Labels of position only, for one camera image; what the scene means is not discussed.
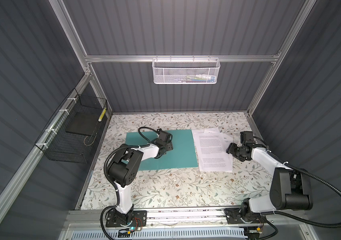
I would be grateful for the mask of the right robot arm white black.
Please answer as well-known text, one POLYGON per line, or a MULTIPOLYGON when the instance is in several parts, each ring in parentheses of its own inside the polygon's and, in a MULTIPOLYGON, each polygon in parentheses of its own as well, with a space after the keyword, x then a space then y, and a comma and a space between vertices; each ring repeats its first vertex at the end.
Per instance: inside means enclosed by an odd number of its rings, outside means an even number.
POLYGON ((238 216, 252 223, 261 213, 277 210, 311 210, 313 207, 310 178, 281 162, 251 131, 240 133, 240 146, 229 144, 226 153, 241 162, 255 161, 272 175, 269 195, 245 199, 238 216))

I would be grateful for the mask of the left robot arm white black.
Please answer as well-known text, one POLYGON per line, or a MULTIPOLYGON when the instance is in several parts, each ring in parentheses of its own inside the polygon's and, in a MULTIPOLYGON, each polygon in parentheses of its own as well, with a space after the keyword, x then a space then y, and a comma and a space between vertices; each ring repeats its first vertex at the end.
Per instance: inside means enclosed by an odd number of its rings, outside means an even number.
POLYGON ((159 159, 173 150, 172 134, 162 129, 140 127, 138 133, 148 142, 146 145, 122 144, 107 156, 104 163, 104 175, 114 187, 117 196, 113 212, 124 225, 130 224, 134 217, 131 183, 139 171, 141 162, 151 158, 159 159))

